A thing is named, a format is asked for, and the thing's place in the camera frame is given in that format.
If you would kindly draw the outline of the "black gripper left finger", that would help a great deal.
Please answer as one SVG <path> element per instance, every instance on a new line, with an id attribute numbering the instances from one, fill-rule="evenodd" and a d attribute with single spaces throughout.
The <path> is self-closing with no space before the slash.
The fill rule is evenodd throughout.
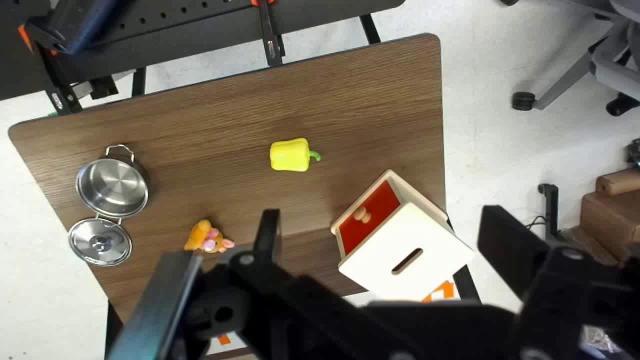
<path id="1" fill-rule="evenodd" d="M 257 231 L 254 238 L 254 255 L 257 261 L 269 261 L 279 238 L 279 210 L 265 207 L 260 216 Z"/>

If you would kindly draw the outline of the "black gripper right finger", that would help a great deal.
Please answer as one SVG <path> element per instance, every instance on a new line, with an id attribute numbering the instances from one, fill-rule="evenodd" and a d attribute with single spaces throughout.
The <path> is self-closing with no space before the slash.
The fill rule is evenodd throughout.
<path id="1" fill-rule="evenodd" d="M 501 206 L 484 206 L 478 249 L 509 290 L 524 298 L 542 268 L 549 246 Z"/>

